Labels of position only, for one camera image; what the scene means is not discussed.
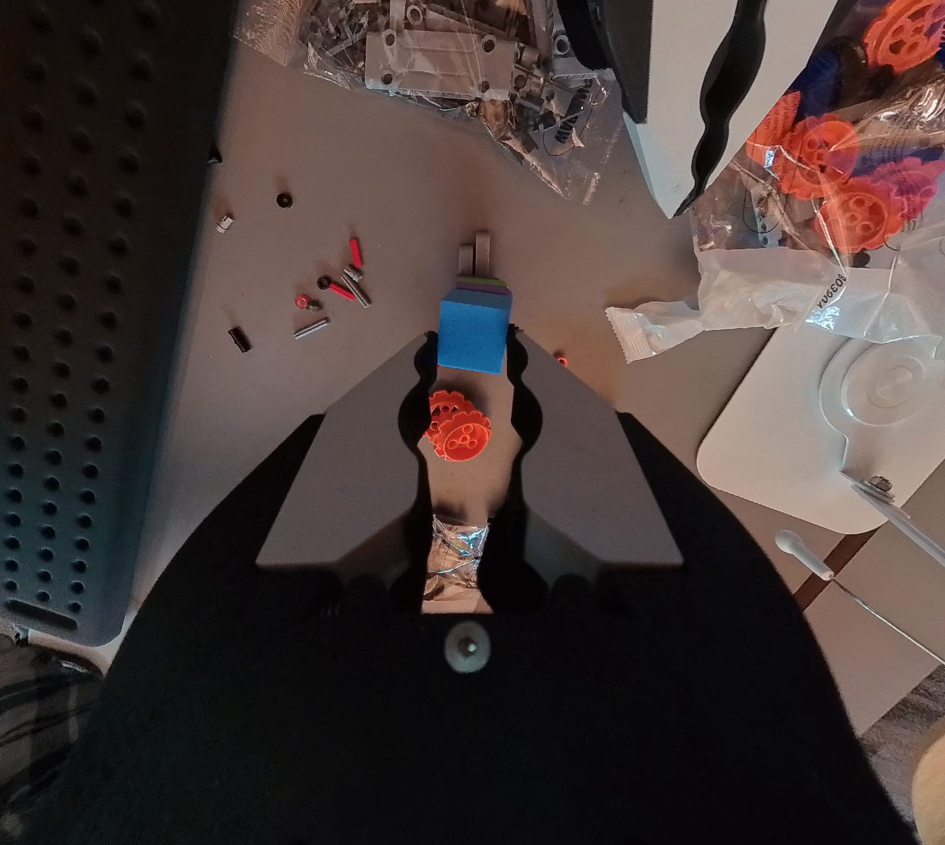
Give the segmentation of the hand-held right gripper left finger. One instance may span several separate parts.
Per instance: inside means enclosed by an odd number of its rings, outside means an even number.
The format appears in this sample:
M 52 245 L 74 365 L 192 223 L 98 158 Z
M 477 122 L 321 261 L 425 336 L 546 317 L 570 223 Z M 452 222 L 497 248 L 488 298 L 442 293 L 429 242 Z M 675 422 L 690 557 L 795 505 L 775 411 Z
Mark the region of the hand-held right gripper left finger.
M 419 461 L 400 426 L 423 333 L 325 412 L 257 556 L 260 568 L 408 568 Z

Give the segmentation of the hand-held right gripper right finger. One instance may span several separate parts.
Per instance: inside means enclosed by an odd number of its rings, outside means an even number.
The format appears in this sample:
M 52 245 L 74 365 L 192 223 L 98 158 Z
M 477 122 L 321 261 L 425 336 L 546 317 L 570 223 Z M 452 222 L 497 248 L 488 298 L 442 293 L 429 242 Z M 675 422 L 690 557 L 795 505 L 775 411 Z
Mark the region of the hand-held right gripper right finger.
M 669 569 L 682 555 L 616 410 L 522 330 L 507 376 L 534 570 Z

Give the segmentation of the clear bag of grey parts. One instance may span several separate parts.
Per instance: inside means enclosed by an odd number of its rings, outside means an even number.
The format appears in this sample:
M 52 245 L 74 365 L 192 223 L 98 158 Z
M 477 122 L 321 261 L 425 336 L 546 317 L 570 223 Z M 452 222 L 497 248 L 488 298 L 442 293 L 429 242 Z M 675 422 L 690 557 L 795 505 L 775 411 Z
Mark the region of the clear bag of grey parts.
M 558 0 L 243 0 L 235 36 L 281 66 L 477 120 L 563 198 L 589 204 L 622 126 L 610 71 Z

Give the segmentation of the blue foam cube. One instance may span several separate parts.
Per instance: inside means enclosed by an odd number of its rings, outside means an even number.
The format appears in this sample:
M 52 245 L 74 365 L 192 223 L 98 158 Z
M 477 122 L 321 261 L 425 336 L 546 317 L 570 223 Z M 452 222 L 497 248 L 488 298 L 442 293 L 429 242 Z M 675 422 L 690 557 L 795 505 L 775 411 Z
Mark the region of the blue foam cube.
M 440 367 L 497 375 L 504 365 L 513 295 L 497 287 L 456 286 L 441 300 L 437 363 Z

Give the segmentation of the clear bag of orange gears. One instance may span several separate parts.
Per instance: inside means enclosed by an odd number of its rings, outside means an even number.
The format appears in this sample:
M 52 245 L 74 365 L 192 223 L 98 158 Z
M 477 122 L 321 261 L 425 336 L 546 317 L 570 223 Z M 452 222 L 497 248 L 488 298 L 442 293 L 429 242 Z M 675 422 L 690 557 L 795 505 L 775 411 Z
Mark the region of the clear bag of orange gears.
M 688 212 L 698 252 L 864 267 L 943 186 L 944 0 L 857 0 Z

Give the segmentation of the small clear bag of parts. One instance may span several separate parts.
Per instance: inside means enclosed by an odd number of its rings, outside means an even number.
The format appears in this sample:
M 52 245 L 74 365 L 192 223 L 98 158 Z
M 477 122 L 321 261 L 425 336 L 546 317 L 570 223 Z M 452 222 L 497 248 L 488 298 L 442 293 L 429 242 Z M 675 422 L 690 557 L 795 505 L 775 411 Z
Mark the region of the small clear bag of parts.
M 489 527 L 466 525 L 434 514 L 426 562 L 426 611 L 474 613 L 481 602 L 478 570 Z

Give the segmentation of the orange gear stack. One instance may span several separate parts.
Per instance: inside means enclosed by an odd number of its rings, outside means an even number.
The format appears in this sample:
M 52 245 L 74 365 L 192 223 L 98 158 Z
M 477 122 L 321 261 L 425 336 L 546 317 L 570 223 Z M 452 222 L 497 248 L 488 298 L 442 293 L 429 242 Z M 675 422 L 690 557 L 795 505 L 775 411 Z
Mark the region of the orange gear stack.
M 488 417 L 459 391 L 438 390 L 429 397 L 430 425 L 424 437 L 436 455 L 451 463 L 472 460 L 491 436 Z

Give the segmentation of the white metal stand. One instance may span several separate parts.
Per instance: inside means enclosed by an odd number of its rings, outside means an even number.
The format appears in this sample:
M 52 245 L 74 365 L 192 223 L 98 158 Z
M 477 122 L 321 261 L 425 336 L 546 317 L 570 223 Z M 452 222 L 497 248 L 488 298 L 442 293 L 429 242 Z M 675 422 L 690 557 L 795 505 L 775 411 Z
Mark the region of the white metal stand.
M 937 342 L 775 332 L 703 439 L 700 476 L 842 536 L 889 521 L 942 565 L 943 545 L 904 511 L 943 462 Z

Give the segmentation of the dark perforated panel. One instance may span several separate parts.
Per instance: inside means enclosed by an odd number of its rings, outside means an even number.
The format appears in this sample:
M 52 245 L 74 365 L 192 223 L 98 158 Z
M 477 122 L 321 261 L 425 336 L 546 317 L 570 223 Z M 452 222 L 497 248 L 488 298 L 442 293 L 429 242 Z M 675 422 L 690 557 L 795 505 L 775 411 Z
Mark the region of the dark perforated panel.
M 2 617 L 120 632 L 238 0 L 2 0 Z

